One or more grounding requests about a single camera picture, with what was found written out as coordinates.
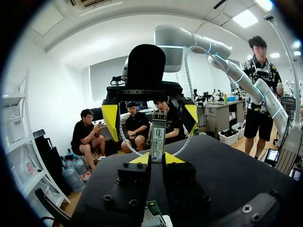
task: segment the intel logo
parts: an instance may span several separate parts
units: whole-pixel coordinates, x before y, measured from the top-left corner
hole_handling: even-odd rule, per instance
[[[162,137],[162,131],[161,131],[161,129],[157,129],[157,130],[156,130],[156,135],[157,135],[159,138]]]

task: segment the gray cabinet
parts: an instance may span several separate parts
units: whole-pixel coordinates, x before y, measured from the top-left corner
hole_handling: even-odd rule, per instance
[[[230,112],[235,112],[236,117],[230,120]],[[218,132],[228,129],[230,126],[244,121],[244,100],[232,101],[224,104],[215,102],[205,105],[206,124],[209,131],[215,132],[218,138]]]

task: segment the white robotic arm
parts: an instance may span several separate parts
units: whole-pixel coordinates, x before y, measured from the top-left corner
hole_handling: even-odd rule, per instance
[[[300,125],[290,124],[286,111],[265,81],[258,79],[253,85],[249,77],[236,64],[227,60],[231,54],[227,45],[183,28],[171,25],[156,27],[154,43],[166,55],[165,72],[180,71],[183,47],[191,47],[193,52],[209,54],[209,63],[233,78],[248,93],[254,103],[259,104],[265,101],[279,134],[277,145],[281,146],[281,154],[277,169],[286,174],[289,173],[298,151],[300,151],[300,155],[303,155],[302,141],[300,141],[302,123]]]
[[[165,72],[178,72],[182,67],[183,47],[196,46],[202,47],[211,54],[220,53],[220,56],[227,59],[230,48],[216,40],[194,34],[183,28],[172,25],[160,25],[156,27],[154,33],[155,45],[160,47],[166,56]],[[201,48],[192,50],[195,53],[207,54]]]
[[[253,85],[249,77],[236,64],[226,60],[231,54],[227,45],[171,25],[156,27],[154,38],[155,44],[164,51],[166,56],[165,72],[181,70],[184,46],[194,46],[196,48],[193,52],[201,54],[208,54],[203,49],[208,50],[213,55],[213,57],[208,57],[209,63],[233,78],[254,103],[259,104],[263,99],[265,100],[279,136],[283,137],[287,125],[287,113],[263,80],[259,79]]]

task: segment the black table surface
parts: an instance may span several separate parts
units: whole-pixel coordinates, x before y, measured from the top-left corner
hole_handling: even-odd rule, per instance
[[[185,140],[168,144],[165,151],[173,154],[184,143]],[[82,192],[72,219],[84,220],[87,207],[99,209],[103,196],[116,182],[117,168],[136,157],[133,153],[109,156],[99,162]],[[298,193],[299,183],[294,179],[207,135],[194,136],[178,158],[192,162],[198,182],[211,197],[210,221],[235,211],[261,192],[275,189],[286,202],[292,201]],[[151,175],[147,201],[156,200],[162,214],[169,215],[161,166],[152,165]]]

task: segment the patterned shirt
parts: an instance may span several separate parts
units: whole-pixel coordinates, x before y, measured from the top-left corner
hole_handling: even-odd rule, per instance
[[[270,70],[269,75],[268,76],[259,76],[255,74],[255,66],[257,69],[268,69]],[[246,73],[246,75],[249,76],[251,82],[253,84],[255,84],[255,82],[261,78],[263,79],[266,84],[269,86],[270,90],[276,95],[276,97],[278,97],[278,94],[276,92],[276,87],[278,85],[279,80],[281,80],[280,75],[277,71],[277,69],[275,68],[275,66],[269,62],[266,59],[266,63],[261,66],[261,64],[257,61],[256,56],[254,55],[252,59],[247,60],[244,64],[244,72]],[[262,114],[266,114],[266,115],[270,115],[269,112],[267,111],[266,108],[266,104],[265,104],[265,100],[263,99],[261,104],[255,104],[251,101],[251,99],[249,98],[248,100],[248,108],[252,109],[254,111],[259,111]]]

